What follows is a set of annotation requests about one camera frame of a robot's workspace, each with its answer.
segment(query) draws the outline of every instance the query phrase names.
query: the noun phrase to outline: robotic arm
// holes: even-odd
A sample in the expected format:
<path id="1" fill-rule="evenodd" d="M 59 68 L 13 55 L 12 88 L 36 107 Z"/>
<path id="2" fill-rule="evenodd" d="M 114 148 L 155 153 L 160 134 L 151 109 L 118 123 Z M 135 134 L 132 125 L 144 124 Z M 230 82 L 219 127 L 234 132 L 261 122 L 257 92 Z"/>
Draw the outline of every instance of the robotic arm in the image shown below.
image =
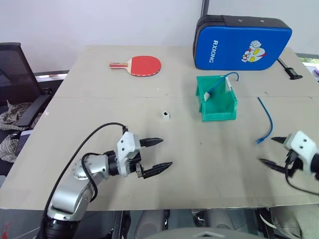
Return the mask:
<path id="1" fill-rule="evenodd" d="M 260 160 L 271 169 L 284 173 L 287 183 L 293 188 L 319 196 L 317 192 L 298 188 L 289 182 L 289 177 L 293 177 L 297 170 L 302 170 L 309 175 L 314 174 L 315 178 L 319 180 L 319 152 L 315 142 L 302 131 L 289 134 L 287 137 L 273 137 L 272 140 L 282 143 L 289 151 L 286 156 L 285 167 L 281 167 L 267 159 Z"/>
<path id="2" fill-rule="evenodd" d="M 163 140 L 146 138 L 126 131 L 117 143 L 117 150 L 104 154 L 86 153 L 75 163 L 72 173 L 59 183 L 43 215 L 37 239 L 71 239 L 87 207 L 97 195 L 97 185 L 110 176 L 126 177 L 137 172 L 138 177 L 149 178 L 172 165 L 161 163 L 149 170 L 141 166 L 140 148 L 156 145 Z"/>

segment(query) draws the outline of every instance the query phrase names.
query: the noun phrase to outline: black cable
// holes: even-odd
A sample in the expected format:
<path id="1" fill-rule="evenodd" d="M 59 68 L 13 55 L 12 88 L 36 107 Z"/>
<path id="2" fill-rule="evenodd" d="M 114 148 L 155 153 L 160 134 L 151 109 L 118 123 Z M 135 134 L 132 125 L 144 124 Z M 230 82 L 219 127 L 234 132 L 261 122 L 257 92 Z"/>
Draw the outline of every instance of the black cable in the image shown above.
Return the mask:
<path id="1" fill-rule="evenodd" d="M 92 179 L 92 177 L 91 177 L 91 175 L 90 175 L 90 173 L 89 173 L 89 171 L 88 171 L 88 169 L 86 168 L 86 165 L 85 165 L 85 161 L 84 160 L 89 155 L 100 155 L 100 154 L 98 154 L 98 153 L 86 153 L 81 158 L 81 165 L 82 165 L 83 171 L 84 171 L 85 175 L 88 177 L 88 179 L 89 179 L 89 181 L 92 184 L 93 189 L 94 189 L 94 196 L 91 198 L 91 201 L 90 201 L 90 202 L 92 202 L 96 198 L 96 196 L 98 195 L 98 187 L 96 186 L 96 183 Z"/>
<path id="2" fill-rule="evenodd" d="M 61 181 L 64 173 L 66 172 L 66 170 L 68 169 L 68 167 L 70 166 L 70 164 L 72 163 L 72 161 L 74 160 L 75 156 L 78 154 L 78 152 L 81 150 L 81 148 L 83 147 L 83 145 L 97 132 L 99 131 L 100 129 L 106 127 L 106 126 L 109 126 L 109 125 L 119 125 L 122 127 L 123 129 L 123 133 L 127 131 L 127 128 L 124 124 L 121 124 L 121 123 L 117 123 L 117 122 L 111 122 L 111 123 L 105 123 L 99 127 L 97 127 L 92 133 L 89 134 L 89 136 L 87 136 L 85 138 L 85 140 L 80 144 L 80 146 L 77 148 L 77 150 L 74 152 L 74 154 L 72 155 L 71 159 L 69 160 L 69 162 L 66 164 L 66 166 L 64 167 L 64 169 L 62 170 L 60 176 L 58 177 L 58 179 L 56 180 L 54 186 L 53 186 L 53 189 L 50 193 L 50 196 L 48 198 L 48 201 L 46 202 L 46 205 L 44 207 L 44 211 L 43 211 L 43 219 L 41 220 L 41 225 L 40 225 L 40 234 L 42 235 L 42 238 L 46 238 L 45 236 L 45 230 L 44 230 L 44 219 L 46 218 L 46 215 L 47 215 L 47 212 L 48 212 L 48 208 L 49 208 L 49 205 L 50 205 L 50 202 L 52 200 L 52 197 L 53 197 L 53 194 L 59 184 L 59 182 Z"/>
<path id="3" fill-rule="evenodd" d="M 302 191 L 302 192 L 310 193 L 310 194 L 319 196 L 319 193 L 312 192 L 312 191 L 308 191 L 308 190 L 306 190 L 306 189 L 302 189 L 302 188 L 296 187 L 295 185 L 292 185 L 292 184 L 289 182 L 288 166 L 289 166 L 289 160 L 287 160 L 286 165 L 285 165 L 285 178 L 286 178 L 286 182 L 289 184 L 289 186 L 291 186 L 291 187 L 293 187 L 293 188 L 295 188 L 295 189 L 297 189 L 297 190 L 300 190 L 300 191 Z"/>

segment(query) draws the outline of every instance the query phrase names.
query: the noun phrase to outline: ping pong paddle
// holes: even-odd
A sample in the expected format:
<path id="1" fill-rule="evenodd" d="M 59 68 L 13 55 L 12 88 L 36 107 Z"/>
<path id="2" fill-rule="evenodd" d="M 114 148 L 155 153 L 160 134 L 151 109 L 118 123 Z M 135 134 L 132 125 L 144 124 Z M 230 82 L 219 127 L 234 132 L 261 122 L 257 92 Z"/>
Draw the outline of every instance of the ping pong paddle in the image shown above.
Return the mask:
<path id="1" fill-rule="evenodd" d="M 126 63 L 110 63 L 111 69 L 126 69 L 133 76 L 152 76 L 160 71 L 161 63 L 153 56 L 135 56 Z"/>

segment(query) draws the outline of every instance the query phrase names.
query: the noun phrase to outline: black office chair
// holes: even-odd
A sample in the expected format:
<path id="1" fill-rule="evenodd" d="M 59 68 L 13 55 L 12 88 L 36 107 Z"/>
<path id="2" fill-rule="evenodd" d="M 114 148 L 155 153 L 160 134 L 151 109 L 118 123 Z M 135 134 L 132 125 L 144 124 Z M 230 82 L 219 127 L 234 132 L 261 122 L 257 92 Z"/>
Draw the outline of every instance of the black office chair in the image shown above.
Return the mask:
<path id="1" fill-rule="evenodd" d="M 39 86 L 20 43 L 0 43 L 0 114 L 7 111 L 6 101 L 11 104 L 30 102 L 32 105 L 15 125 L 31 127 L 39 112 L 50 102 L 51 95 Z M 13 130 L 0 130 L 2 142 Z M 0 175 L 7 175 L 13 163 L 0 159 Z"/>

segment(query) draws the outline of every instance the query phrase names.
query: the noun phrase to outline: beige table surface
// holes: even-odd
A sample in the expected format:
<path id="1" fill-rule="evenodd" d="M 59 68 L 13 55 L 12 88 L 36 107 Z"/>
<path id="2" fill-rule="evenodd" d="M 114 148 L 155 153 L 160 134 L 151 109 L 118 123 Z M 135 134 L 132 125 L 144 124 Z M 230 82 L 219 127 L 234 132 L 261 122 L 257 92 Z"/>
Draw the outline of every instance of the beige table surface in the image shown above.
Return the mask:
<path id="1" fill-rule="evenodd" d="M 111 71 L 110 61 L 154 55 L 162 70 L 138 78 L 125 70 Z M 205 122 L 198 113 L 196 76 L 226 72 L 200 71 L 189 47 L 92 46 L 79 57 L 47 107 L 0 189 L 0 207 L 42 210 L 47 197 L 75 149 L 97 126 L 124 123 L 141 138 L 164 142 L 142 148 L 142 164 L 172 161 L 160 175 L 138 179 L 112 177 L 99 185 L 89 210 L 159 208 L 263 207 L 319 203 L 319 198 L 290 188 L 283 174 L 257 160 L 284 164 L 287 151 L 272 141 L 254 141 L 269 129 L 269 120 L 256 99 L 261 96 L 273 121 L 272 136 L 302 130 L 319 143 L 318 83 L 291 49 L 281 58 L 304 77 L 291 81 L 275 63 L 265 71 L 239 72 L 232 82 L 238 99 L 237 119 Z M 164 122 L 167 110 L 171 120 Z M 85 152 L 115 149 L 121 128 L 100 131 L 83 147 Z M 319 190 L 313 177 L 297 173 L 300 187 Z"/>

